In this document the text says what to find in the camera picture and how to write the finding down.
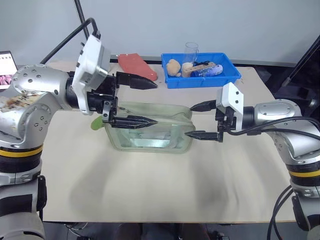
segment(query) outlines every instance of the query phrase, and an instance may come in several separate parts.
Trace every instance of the screen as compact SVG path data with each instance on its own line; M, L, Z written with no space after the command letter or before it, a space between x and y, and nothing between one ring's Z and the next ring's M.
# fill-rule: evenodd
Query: screen
M11 52L0 51L0 90L9 87L11 77L16 71L17 67Z

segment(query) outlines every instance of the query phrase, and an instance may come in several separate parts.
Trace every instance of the white tabletop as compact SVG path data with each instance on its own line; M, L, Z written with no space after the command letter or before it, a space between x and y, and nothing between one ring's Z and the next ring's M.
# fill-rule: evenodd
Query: white tabletop
M53 62L68 71L74 64ZM216 87L167 89L160 65L150 65L159 88L120 87L120 101L191 107L216 97ZM274 98L252 67L238 67L237 87L246 106ZM110 73L121 71L113 64ZM194 113L197 130L215 132L214 113ZM289 185L289 174L266 135L224 135L223 143L194 140L184 154L121 152L105 130L93 131L97 117L59 111L42 154L46 177L45 221L59 222L216 222L270 220L274 203ZM291 201L277 215L294 221Z

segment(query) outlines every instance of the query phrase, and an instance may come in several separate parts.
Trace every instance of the floor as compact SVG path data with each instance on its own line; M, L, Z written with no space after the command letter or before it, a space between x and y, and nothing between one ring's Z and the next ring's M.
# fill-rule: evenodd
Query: floor
M83 236L91 237L94 240L113 240L115 232L120 223L88 223L83 229L76 231ZM277 224L283 240L305 240L307 233L298 228L295 222L284 222ZM228 236L230 240L262 240L267 237L268 223L244 223L232 225L203 224L209 233L218 231ZM44 229L46 240L76 240L77 236L69 232L60 223L45 222ZM142 240L174 240L172 224L144 223Z

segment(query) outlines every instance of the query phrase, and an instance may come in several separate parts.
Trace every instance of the clear plastic container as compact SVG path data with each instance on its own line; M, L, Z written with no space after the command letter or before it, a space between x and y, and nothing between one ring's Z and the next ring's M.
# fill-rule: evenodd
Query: clear plastic container
M180 105L119 102L117 116L143 116L158 123L138 129L104 128L113 147L120 151L181 154L186 152L192 138L185 135L194 131L192 111Z

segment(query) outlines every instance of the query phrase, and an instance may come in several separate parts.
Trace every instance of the yellow stripe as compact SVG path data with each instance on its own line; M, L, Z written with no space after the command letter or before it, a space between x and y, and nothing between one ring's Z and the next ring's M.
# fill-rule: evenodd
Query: yellow stripe
M0 156L9 157L9 158L23 158L36 155L42 151L43 146L39 147L36 150L25 151L25 152L13 152L13 151L4 151L0 150Z
M292 176L295 176L295 177L309 178L309 177L320 176L320 170L311 171L311 172L293 172L293 171L289 171L289 174L292 175Z

